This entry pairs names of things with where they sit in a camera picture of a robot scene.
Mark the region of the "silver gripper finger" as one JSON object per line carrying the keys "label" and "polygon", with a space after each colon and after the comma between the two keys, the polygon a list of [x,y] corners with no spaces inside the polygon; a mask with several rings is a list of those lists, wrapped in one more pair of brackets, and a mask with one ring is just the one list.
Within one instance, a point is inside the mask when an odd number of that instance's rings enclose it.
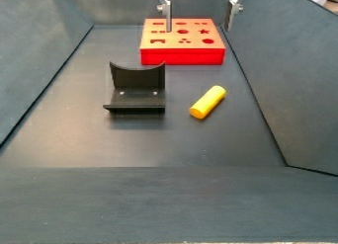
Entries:
{"label": "silver gripper finger", "polygon": [[234,23],[235,15],[243,11],[243,0],[229,0],[227,13],[225,19],[225,30],[230,31]]}
{"label": "silver gripper finger", "polygon": [[161,4],[158,5],[158,11],[163,13],[167,20],[167,32],[171,32],[171,1],[159,0]]}

